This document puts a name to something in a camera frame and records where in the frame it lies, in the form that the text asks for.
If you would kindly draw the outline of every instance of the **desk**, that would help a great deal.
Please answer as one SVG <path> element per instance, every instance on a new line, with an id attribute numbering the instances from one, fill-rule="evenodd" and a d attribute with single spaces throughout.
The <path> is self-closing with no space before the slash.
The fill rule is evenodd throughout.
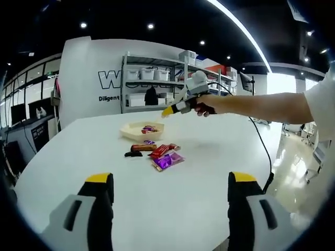
<path id="1" fill-rule="evenodd" d="M 146 157 L 125 158 L 132 144 L 120 137 L 128 122 L 154 121 L 159 111 L 78 119 L 31 160 L 15 191 L 28 223 L 41 232 L 50 212 L 85 179 L 114 175 L 114 250 L 213 250 L 229 236 L 228 173 L 254 175 L 264 187 L 269 160 L 247 117 L 198 117 L 194 112 L 164 120 L 161 143 L 181 146 L 185 162 L 159 173 Z M 257 124 L 272 162 L 281 124 Z"/>
<path id="2" fill-rule="evenodd" d="M 7 138 L 7 130 L 8 129 L 2 129 L 1 135 L 3 140 L 8 140 L 8 142 L 17 141 L 23 156 L 23 159 L 26 163 L 28 163 L 34 156 L 35 152 L 37 152 L 39 149 L 36 148 L 33 136 L 31 134 L 31 131 L 47 122 L 48 125 L 48 139 L 52 138 L 55 135 L 55 121 L 54 121 L 54 115 L 48 115 L 44 118 L 37 119 L 28 119 L 24 121 L 23 123 L 17 124 L 16 126 L 9 128 L 8 132 L 8 138 Z"/>

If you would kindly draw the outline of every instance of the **shelving unit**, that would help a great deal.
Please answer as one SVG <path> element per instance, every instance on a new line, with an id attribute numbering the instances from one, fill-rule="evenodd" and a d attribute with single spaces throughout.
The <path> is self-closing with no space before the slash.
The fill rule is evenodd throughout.
<path id="1" fill-rule="evenodd" d="M 171 79 L 170 81 L 157 81 L 157 80 L 127 80 L 127 69 L 130 65 L 146 65 L 146 66 L 157 66 L 157 67 L 166 67 L 170 69 Z M 207 77 L 213 77 L 217 79 L 219 84 L 229 83 L 233 81 L 229 76 L 222 75 L 219 71 L 218 73 L 207 70 L 202 67 L 194 66 L 188 64 L 187 57 L 185 57 L 185 62 L 174 60 L 174 59 L 164 59 L 164 58 L 155 58 L 149 56 L 138 56 L 138 55 L 124 55 L 122 59 L 122 74 L 121 74 L 121 112 L 135 112 L 135 111 L 153 111 L 153 110 L 163 110 L 167 105 L 157 105 L 157 106 L 127 106 L 126 97 L 129 94 L 130 89 L 135 89 L 137 87 L 161 87 L 161 88 L 172 88 L 173 96 L 175 96 L 176 88 L 184 88 L 184 82 L 176 82 L 174 79 L 176 70 L 184 70 L 184 81 L 187 80 L 189 72 L 196 72 L 201 70 L 205 72 Z M 218 95 L 221 92 L 226 92 L 225 90 L 216 89 Z"/>

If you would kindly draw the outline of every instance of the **bowl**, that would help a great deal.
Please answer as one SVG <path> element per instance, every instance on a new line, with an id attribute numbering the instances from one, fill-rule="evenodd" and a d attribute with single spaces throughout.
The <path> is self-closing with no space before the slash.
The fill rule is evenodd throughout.
<path id="1" fill-rule="evenodd" d="M 156 127 L 158 129 L 158 132 L 143 134 L 142 128 L 147 125 Z M 163 134 L 163 131 L 164 131 L 164 124 L 144 121 L 144 122 L 125 124 L 121 128 L 120 133 L 123 137 L 143 143 L 144 140 L 151 140 L 151 141 L 159 140 L 161 135 Z"/>

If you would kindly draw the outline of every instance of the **hand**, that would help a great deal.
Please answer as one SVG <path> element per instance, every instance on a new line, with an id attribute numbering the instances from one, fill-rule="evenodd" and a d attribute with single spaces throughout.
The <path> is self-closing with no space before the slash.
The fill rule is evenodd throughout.
<path id="1" fill-rule="evenodd" d="M 222 105 L 222 99 L 224 99 L 224 97 L 220 97 L 217 95 L 211 95 L 211 94 L 202 95 L 197 98 L 197 104 L 204 103 L 207 106 L 213 107 L 215 113 L 225 113 L 224 107 Z M 209 116 L 209 112 L 201 109 L 200 106 L 196 107 L 194 110 L 197 112 L 198 116 L 202 115 L 204 115 L 204 117 Z"/>

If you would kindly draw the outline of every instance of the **black ceiling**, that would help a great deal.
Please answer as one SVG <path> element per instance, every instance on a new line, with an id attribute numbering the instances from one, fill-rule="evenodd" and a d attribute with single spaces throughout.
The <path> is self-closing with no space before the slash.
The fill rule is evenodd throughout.
<path id="1" fill-rule="evenodd" d="M 269 62 L 304 64 L 299 58 L 302 41 L 311 58 L 308 67 L 325 72 L 325 47 L 315 36 L 305 37 L 307 24 L 293 19 L 286 0 L 221 0 L 246 26 Z M 261 62 L 260 56 L 239 28 L 206 0 L 175 1 L 20 1 L 8 2 L 1 29 L 0 67 L 7 77 L 31 63 L 62 51 L 67 39 L 124 38 L 153 41 L 196 51 L 222 64 L 239 66 Z M 79 23 L 87 22 L 86 29 Z M 148 23 L 155 29 L 149 31 Z M 206 41 L 200 46 L 199 41 Z"/>

